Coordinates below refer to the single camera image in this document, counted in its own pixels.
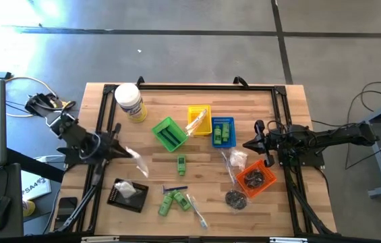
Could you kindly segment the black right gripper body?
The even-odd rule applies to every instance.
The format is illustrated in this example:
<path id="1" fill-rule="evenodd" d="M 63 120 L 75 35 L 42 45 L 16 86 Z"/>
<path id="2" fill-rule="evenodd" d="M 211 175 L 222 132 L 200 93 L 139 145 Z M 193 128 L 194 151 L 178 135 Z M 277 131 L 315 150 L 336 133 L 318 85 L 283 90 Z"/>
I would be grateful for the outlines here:
<path id="1" fill-rule="evenodd" d="M 275 123 L 278 127 L 273 130 L 267 128 L 268 133 L 265 134 L 264 129 L 266 126 L 261 119 L 258 119 L 255 122 L 254 130 L 256 132 L 256 136 L 260 136 L 262 138 L 262 141 L 256 147 L 263 148 L 263 153 L 265 154 L 264 166 L 272 167 L 275 164 L 275 161 L 274 157 L 270 154 L 270 150 L 276 150 L 280 143 L 285 140 L 286 129 L 285 126 L 279 121 L 272 120 L 268 123 Z"/>

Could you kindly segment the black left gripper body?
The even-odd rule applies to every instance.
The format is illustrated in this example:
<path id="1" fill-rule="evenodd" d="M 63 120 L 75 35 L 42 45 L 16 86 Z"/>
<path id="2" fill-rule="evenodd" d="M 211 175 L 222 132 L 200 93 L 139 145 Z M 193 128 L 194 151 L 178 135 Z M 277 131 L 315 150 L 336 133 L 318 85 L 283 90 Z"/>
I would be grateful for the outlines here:
<path id="1" fill-rule="evenodd" d="M 115 124 L 115 127 L 111 132 L 100 133 L 100 147 L 98 153 L 101 158 L 110 161 L 120 157 L 118 151 L 119 141 L 115 138 L 115 135 L 119 133 L 121 124 Z"/>

